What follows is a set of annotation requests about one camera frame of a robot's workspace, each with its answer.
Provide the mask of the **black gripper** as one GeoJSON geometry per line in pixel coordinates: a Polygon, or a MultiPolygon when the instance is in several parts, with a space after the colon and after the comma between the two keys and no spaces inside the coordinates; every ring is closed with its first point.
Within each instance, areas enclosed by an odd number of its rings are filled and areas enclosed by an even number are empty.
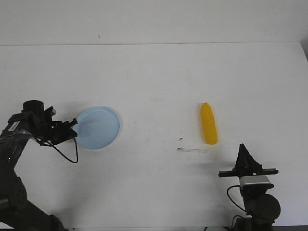
{"type": "Polygon", "coordinates": [[[44,122],[40,127],[40,132],[36,135],[39,144],[43,146],[58,145],[77,136],[71,128],[78,124],[76,118],[72,121],[53,121],[56,114],[54,107],[49,107],[44,111],[44,122]]]}
{"type": "Polygon", "coordinates": [[[239,145],[238,156],[233,170],[219,171],[219,178],[227,177],[244,177],[244,176],[259,176],[259,175],[276,175],[279,171],[276,168],[262,169],[262,165],[259,164],[249,153],[244,144],[239,145]]]}

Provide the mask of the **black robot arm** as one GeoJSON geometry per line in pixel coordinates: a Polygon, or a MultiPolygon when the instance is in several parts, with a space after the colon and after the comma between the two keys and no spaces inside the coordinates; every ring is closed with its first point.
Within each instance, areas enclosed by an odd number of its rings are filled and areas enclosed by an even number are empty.
{"type": "Polygon", "coordinates": [[[56,145],[75,140],[73,126],[77,120],[54,121],[53,107],[44,108],[38,100],[26,101],[20,113],[12,115],[0,135],[0,221],[10,231],[64,231],[58,217],[48,215],[30,202],[15,167],[29,140],[40,146],[56,145]]]}
{"type": "Polygon", "coordinates": [[[246,217],[235,215],[232,219],[231,231],[272,231],[273,223],[281,214],[281,205],[267,190],[274,188],[269,181],[268,175],[276,175],[279,171],[275,168],[263,168],[249,153],[243,143],[239,145],[238,156],[232,170],[220,171],[220,178],[237,177],[239,185],[230,186],[239,188],[243,198],[244,207],[236,205],[246,217]]]}

